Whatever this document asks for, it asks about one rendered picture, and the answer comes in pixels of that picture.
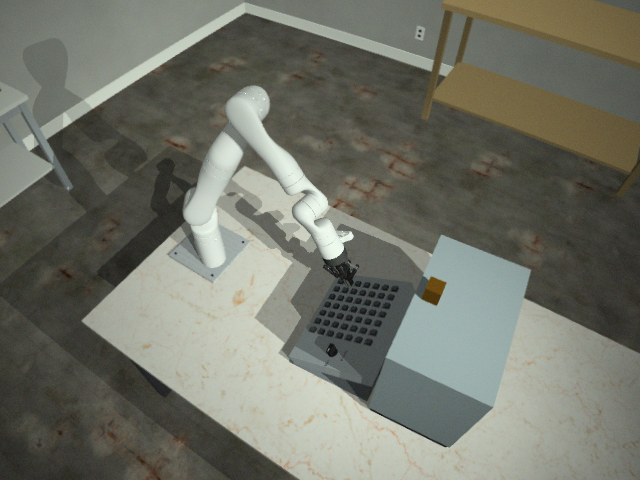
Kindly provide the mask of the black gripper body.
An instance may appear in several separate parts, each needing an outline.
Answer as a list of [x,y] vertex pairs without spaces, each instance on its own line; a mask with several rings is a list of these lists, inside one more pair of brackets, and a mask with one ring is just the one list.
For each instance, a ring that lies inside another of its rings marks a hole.
[[[329,260],[323,259],[323,260],[324,260],[326,265],[328,265],[328,266],[331,265],[330,267],[337,265],[336,268],[338,269],[339,266],[342,266],[345,272],[347,272],[349,270],[349,268],[350,268],[350,265],[347,262],[349,261],[351,263],[351,261],[348,259],[347,251],[346,251],[345,247],[344,247],[343,252],[338,257],[336,257],[334,259],[329,259]],[[340,272],[339,269],[338,269],[338,271]]]

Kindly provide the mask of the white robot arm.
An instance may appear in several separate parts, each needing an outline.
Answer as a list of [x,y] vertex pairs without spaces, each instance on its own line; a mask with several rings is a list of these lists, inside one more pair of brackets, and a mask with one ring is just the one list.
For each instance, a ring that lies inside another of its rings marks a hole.
[[287,195],[305,192],[293,205],[292,215],[309,232],[323,259],[338,257],[344,250],[343,242],[353,238],[351,231],[335,230],[329,219],[317,219],[328,208],[328,200],[306,178],[295,159],[265,131],[261,122],[269,108],[268,94],[255,85],[242,88],[227,101],[225,114],[229,122],[210,146],[197,186],[185,195],[183,217],[190,224],[199,258],[206,267],[219,267],[226,260],[215,206],[248,144]]

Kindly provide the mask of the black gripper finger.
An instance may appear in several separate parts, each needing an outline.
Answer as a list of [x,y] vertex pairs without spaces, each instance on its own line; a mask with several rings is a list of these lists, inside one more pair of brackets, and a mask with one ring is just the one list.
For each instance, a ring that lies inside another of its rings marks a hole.
[[[354,283],[353,277],[354,277],[355,273],[357,272],[357,270],[359,268],[359,265],[358,264],[353,265],[349,261],[347,263],[350,265],[350,268],[349,268],[349,270],[347,272],[344,271],[342,266],[339,266],[338,269],[340,270],[341,275],[344,276],[344,279],[345,279],[348,287],[351,288],[353,283]],[[350,272],[350,270],[351,270],[351,272]]]
[[[333,276],[335,276],[336,278],[340,277],[340,279],[342,279],[342,280],[343,280],[343,282],[344,282],[344,284],[348,287],[348,285],[347,285],[347,283],[346,283],[346,281],[345,281],[345,279],[344,279],[344,276],[342,276],[342,275],[341,275],[341,272],[339,272],[339,271],[338,271],[338,269],[336,268],[336,266],[332,266],[332,267],[330,267],[330,266],[328,266],[328,265],[326,265],[326,264],[325,264],[325,265],[323,266],[323,268],[324,268],[325,270],[327,270],[329,273],[331,273]],[[334,272],[334,271],[335,271],[335,272]]]

